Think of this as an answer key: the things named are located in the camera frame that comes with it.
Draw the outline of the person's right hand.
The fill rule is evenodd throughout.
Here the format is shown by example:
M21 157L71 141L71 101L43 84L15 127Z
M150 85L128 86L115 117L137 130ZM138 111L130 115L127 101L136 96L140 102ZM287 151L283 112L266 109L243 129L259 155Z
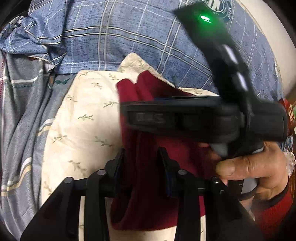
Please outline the person's right hand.
M288 184L287 159L275 142L264 142L263 151L234 159L221 160L208 144L200 143L206 151L206 159L215 165L215 173L224 184L246 178L257 178L259 184L255 196L241 201L251 204L253 199L269 200L280 194Z

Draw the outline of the red sleeve forearm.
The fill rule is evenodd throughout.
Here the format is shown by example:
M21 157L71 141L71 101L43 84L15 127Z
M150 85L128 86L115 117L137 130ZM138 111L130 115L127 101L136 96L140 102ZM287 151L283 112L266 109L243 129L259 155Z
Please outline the red sleeve forearm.
M280 225L287 218L293 205L289 183L276 195L270 194L270 190L259 187L252 206L255 222L264 240L271 240L280 231Z

